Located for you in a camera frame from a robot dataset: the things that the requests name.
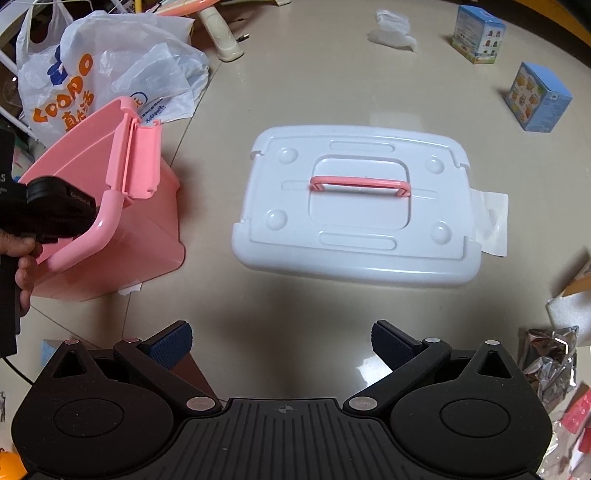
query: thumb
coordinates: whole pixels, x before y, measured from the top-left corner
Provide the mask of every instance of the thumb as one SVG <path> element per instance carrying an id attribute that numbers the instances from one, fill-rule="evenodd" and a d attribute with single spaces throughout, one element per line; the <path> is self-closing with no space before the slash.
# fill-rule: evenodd
<path id="1" fill-rule="evenodd" d="M 20 238 L 0 230 L 0 255 L 23 257 L 35 248 L 35 239 Z"/>

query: small cardboard box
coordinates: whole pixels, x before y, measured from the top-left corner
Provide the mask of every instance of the small cardboard box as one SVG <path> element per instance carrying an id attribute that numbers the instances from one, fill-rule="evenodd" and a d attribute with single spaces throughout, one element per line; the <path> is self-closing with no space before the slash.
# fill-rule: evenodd
<path id="1" fill-rule="evenodd" d="M 457 9 L 452 47 L 472 63 L 494 63 L 499 53 L 505 24 L 486 10 L 472 5 Z"/>
<path id="2" fill-rule="evenodd" d="M 523 62 L 505 102 L 528 132 L 550 132 L 573 96 L 554 72 Z"/>

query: beige plastic leg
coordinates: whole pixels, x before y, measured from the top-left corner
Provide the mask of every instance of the beige plastic leg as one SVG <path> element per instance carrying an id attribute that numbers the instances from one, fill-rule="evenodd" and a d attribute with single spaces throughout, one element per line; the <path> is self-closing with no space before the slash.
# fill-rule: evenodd
<path id="1" fill-rule="evenodd" d="M 208 7 L 199 12 L 199 18 L 216 46 L 217 56 L 221 61 L 232 61 L 244 55 L 228 24 L 215 7 Z"/>

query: pink storage container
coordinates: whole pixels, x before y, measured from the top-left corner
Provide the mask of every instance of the pink storage container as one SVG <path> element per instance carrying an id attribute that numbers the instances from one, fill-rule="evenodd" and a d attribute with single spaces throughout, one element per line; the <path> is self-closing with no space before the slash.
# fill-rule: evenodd
<path id="1" fill-rule="evenodd" d="M 60 177 L 92 195 L 92 227 L 44 245 L 35 295 L 87 300 L 181 266 L 177 176 L 160 156 L 162 126 L 144 127 L 120 97 L 55 143 L 22 177 Z"/>

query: lid handle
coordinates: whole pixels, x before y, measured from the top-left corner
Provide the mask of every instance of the lid handle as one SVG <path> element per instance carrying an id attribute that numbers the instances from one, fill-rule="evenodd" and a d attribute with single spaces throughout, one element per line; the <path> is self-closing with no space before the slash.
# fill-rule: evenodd
<path id="1" fill-rule="evenodd" d="M 402 180 L 367 179 L 365 177 L 316 176 L 310 179 L 310 190 L 322 192 L 324 185 L 343 187 L 368 187 L 374 189 L 398 189 L 397 197 L 410 197 L 410 184 Z"/>

